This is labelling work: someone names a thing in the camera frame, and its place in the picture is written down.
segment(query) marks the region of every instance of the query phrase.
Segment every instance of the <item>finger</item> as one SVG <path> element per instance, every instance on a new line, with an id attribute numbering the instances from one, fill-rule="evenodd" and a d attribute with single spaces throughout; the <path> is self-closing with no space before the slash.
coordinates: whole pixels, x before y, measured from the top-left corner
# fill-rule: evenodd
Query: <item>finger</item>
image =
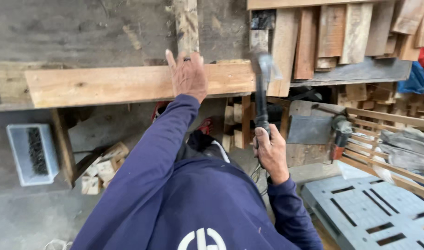
<path id="1" fill-rule="evenodd" d="M 167 63 L 169 64 L 170 71 L 172 71 L 172 74 L 173 74 L 176 70 L 176 62 L 175 62 L 175 59 L 173 58 L 173 53 L 172 51 L 170 51 L 170 49 L 166 49 L 166 60 L 167 60 Z"/>
<path id="2" fill-rule="evenodd" d="M 181 51 L 179 54 L 178 54 L 178 59 L 176 60 L 176 63 L 178 64 L 178 65 L 182 65 L 183 63 L 184 63 L 184 58 L 186 57 L 186 53 L 184 52 L 184 51 Z"/>
<path id="3" fill-rule="evenodd" d="M 269 134 L 267 134 L 267 131 L 262 127 L 255 128 L 255 136 L 258 139 L 258 148 L 269 148 L 270 147 L 270 140 L 269 140 Z"/>
<path id="4" fill-rule="evenodd" d="M 275 144 L 275 142 L 279 140 L 284 141 L 284 138 L 281 136 L 275 124 L 269 124 L 269 128 L 270 128 L 270 141 L 272 142 L 272 144 Z"/>

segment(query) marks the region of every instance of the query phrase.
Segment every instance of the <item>sawdust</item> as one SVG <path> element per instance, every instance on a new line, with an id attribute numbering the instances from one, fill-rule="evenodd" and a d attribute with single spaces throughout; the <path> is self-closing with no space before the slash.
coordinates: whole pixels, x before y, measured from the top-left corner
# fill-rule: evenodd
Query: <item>sawdust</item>
<path id="1" fill-rule="evenodd" d="M 130 25 L 124 25 L 123 31 L 127 34 L 129 40 L 131 41 L 131 44 L 133 45 L 133 48 L 135 48 L 136 50 L 142 49 L 141 43 L 138 40 L 138 36 L 130 29 Z"/>

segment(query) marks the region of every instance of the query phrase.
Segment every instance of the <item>stacked lumber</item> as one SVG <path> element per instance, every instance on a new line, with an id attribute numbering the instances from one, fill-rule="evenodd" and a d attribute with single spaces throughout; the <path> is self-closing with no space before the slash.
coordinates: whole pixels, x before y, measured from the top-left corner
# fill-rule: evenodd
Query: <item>stacked lumber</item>
<path id="1" fill-rule="evenodd" d="M 252 19 L 250 44 L 254 51 L 270 51 L 283 74 L 272 80 L 268 96 L 286 97 L 292 77 L 312 79 L 315 71 L 365 56 L 416 61 L 424 47 L 424 0 L 248 0 L 252 16 L 266 9 L 277 9 L 269 18 L 275 24 L 254 25 Z"/>
<path id="2" fill-rule="evenodd" d="M 107 188 L 128 153 L 129 149 L 122 142 L 106 150 L 84 172 L 81 193 L 96 195 Z"/>
<path id="3" fill-rule="evenodd" d="M 337 104 L 424 119 L 424 94 L 398 93 L 394 82 L 340 85 L 337 88 Z M 404 128 L 401 123 L 389 125 Z"/>

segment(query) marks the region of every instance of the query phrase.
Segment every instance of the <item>right hand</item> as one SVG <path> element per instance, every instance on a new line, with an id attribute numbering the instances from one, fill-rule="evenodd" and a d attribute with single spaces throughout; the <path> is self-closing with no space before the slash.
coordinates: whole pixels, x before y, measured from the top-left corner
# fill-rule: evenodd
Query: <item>right hand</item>
<path id="1" fill-rule="evenodd" d="M 269 124 L 270 139 L 264 128 L 255 128 L 254 154 L 263 167 L 270 174 L 274 185 L 279 185 L 289 179 L 289 170 L 286 163 L 286 141 L 274 124 Z"/>
<path id="2" fill-rule="evenodd" d="M 195 97 L 201 103 L 207 96 L 207 77 L 204 72 L 204 58 L 198 52 L 190 54 L 190 60 L 184 61 L 185 52 L 178 54 L 175 62 L 172 51 L 166 50 L 166 59 L 172 72 L 173 94 L 185 94 Z"/>

